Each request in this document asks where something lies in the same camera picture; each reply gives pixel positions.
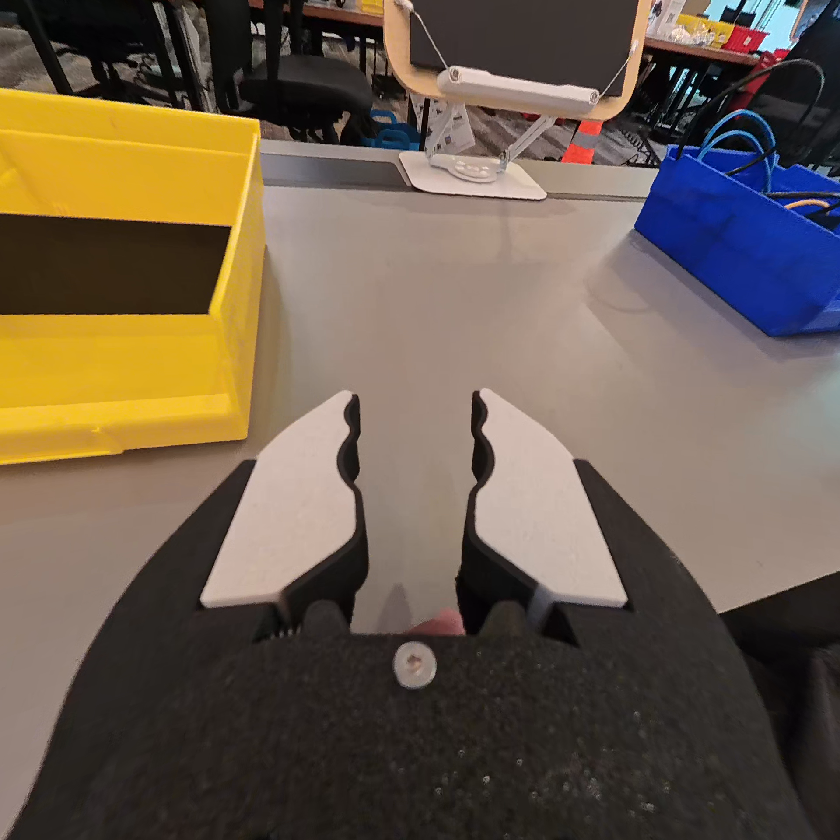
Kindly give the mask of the black office chair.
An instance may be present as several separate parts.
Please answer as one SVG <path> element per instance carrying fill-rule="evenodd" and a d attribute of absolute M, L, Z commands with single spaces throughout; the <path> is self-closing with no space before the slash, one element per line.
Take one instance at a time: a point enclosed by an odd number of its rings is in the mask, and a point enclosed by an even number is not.
<path fill-rule="evenodd" d="M 287 129 L 295 140 L 337 144 L 343 119 L 370 121 L 373 93 L 347 61 L 303 51 L 303 2 L 262 3 L 265 57 L 256 61 L 247 1 L 201 2 L 217 111 Z"/>

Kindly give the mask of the yellow plastic bin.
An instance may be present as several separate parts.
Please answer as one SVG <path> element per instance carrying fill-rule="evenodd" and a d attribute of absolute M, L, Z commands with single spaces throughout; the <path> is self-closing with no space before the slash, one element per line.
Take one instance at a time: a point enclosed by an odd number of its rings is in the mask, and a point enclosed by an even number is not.
<path fill-rule="evenodd" d="M 245 438 L 266 246 L 257 121 L 1 99 L 2 214 L 231 228 L 208 314 L 1 314 L 2 464 Z"/>

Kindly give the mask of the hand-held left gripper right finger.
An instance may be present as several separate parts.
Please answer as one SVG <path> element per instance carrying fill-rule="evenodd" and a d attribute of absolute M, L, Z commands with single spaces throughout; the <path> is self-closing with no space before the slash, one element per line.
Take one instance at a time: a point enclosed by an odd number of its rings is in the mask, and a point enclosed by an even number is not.
<path fill-rule="evenodd" d="M 490 389 L 472 395 L 474 486 L 457 572 L 465 631 L 506 610 L 536 634 L 628 615 L 628 594 L 571 451 Z"/>

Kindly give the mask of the orange traffic cone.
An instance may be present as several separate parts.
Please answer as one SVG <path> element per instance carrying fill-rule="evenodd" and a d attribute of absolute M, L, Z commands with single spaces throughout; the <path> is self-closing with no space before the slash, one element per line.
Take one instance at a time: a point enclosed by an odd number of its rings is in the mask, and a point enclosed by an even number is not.
<path fill-rule="evenodd" d="M 602 128 L 602 121 L 580 121 L 566 151 L 563 153 L 561 162 L 573 165 L 591 165 L 595 156 L 595 147 L 602 134 Z"/>

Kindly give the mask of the blue plastic bin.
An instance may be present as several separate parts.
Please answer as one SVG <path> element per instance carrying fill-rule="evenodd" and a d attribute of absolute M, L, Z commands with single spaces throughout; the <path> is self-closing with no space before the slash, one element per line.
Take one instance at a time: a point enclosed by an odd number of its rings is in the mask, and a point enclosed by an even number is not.
<path fill-rule="evenodd" d="M 667 148 L 635 230 L 771 337 L 839 330 L 838 183 L 755 153 Z"/>

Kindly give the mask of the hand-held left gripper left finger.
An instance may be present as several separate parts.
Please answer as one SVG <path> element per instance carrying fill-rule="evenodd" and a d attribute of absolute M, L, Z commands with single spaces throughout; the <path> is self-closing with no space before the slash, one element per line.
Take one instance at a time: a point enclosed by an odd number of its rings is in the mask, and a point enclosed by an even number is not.
<path fill-rule="evenodd" d="M 349 623 L 369 572 L 360 474 L 360 398 L 340 391 L 258 454 L 200 595 L 206 609 L 270 605 L 297 627 L 310 605 Z"/>

